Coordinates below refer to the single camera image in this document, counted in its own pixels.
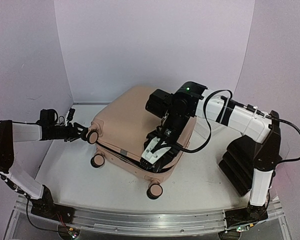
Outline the pink hard-shell suitcase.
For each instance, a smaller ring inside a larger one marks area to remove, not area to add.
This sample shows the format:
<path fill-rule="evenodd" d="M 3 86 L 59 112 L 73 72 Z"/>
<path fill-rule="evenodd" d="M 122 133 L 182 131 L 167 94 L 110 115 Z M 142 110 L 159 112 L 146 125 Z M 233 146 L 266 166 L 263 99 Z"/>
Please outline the pink hard-shell suitcase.
<path fill-rule="evenodd" d="M 148 139 L 157 135 L 161 118 L 146 110 L 149 96 L 155 91 L 149 86 L 135 86 L 101 110 L 91 121 L 87 142 L 96 145 L 96 153 L 90 160 L 94 168 L 106 161 L 149 182 L 146 195 L 155 200 L 163 194 L 161 183 L 170 177 L 176 165 L 166 172 L 154 173 L 140 167 L 140 160 Z M 177 143 L 189 146 L 196 117 L 189 119 Z"/>

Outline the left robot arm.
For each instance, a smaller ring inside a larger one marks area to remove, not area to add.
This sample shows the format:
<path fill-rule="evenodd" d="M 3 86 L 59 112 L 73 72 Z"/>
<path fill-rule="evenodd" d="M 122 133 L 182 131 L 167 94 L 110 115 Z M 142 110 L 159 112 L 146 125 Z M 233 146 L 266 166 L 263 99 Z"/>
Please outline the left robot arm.
<path fill-rule="evenodd" d="M 0 120 L 0 178 L 15 192 L 41 200 L 46 187 L 31 177 L 15 161 L 15 143 L 86 140 L 88 128 L 74 122 L 75 109 L 59 116 L 55 109 L 42 109 L 36 122 Z"/>

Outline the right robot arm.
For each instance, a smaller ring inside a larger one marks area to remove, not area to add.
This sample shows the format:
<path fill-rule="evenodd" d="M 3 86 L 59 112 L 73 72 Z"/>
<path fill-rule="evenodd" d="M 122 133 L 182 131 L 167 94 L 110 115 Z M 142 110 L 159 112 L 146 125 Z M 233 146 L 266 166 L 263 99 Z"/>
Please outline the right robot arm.
<path fill-rule="evenodd" d="M 184 83 L 175 93 L 155 90 L 146 102 L 145 109 L 161 119 L 156 136 L 148 139 L 141 155 L 140 164 L 145 169 L 153 168 L 170 150 L 193 154 L 205 148 L 209 140 L 195 149 L 186 149 L 177 141 L 190 118 L 199 117 L 207 123 L 216 122 L 261 144 L 253 160 L 253 178 L 249 205 L 242 209 L 242 218 L 252 222 L 262 212 L 273 172 L 281 164 L 277 156 L 281 145 L 280 123 L 300 129 L 293 123 L 280 119 L 275 112 L 264 112 L 256 106 L 244 105 L 225 97 L 222 90 L 213 91 L 196 82 Z M 300 156 L 290 161 L 299 161 Z"/>

